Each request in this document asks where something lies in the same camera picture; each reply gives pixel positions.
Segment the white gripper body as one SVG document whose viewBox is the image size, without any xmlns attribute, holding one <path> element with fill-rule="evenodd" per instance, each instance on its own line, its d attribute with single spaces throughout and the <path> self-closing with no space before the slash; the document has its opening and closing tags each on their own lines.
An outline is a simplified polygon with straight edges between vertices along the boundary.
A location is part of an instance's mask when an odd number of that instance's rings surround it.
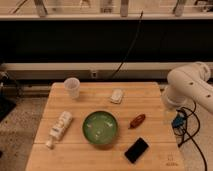
<svg viewBox="0 0 213 171">
<path fill-rule="evenodd" d="M 186 98 L 172 87 L 166 87 L 161 98 L 165 105 L 164 123 L 171 124 L 176 117 L 176 110 L 185 104 Z"/>
</svg>

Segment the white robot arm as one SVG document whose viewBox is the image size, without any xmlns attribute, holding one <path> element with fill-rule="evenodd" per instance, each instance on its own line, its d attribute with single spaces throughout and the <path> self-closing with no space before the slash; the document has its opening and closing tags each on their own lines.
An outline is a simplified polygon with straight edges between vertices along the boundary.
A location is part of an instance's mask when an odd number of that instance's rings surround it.
<svg viewBox="0 0 213 171">
<path fill-rule="evenodd" d="M 161 98 L 165 105 L 164 123 L 171 124 L 176 110 L 192 99 L 213 114 L 213 86 L 208 84 L 211 70 L 204 62 L 194 62 L 172 69 L 167 75 L 168 85 Z"/>
</svg>

